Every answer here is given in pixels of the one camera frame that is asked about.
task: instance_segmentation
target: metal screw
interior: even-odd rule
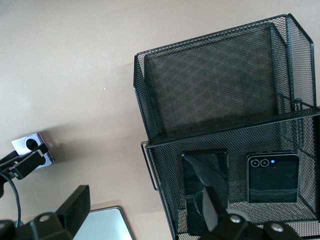
[[[238,217],[237,215],[231,215],[231,216],[230,216],[230,220],[231,220],[231,222],[233,222],[233,223],[235,223],[235,224],[238,224],[238,223],[241,222],[240,217]]]
[[[40,218],[39,218],[39,221],[40,222],[45,222],[45,221],[47,221],[48,219],[49,219],[49,215],[43,215],[43,216],[41,216]]]
[[[278,223],[272,223],[271,228],[278,233],[282,233],[284,231],[284,228]]]

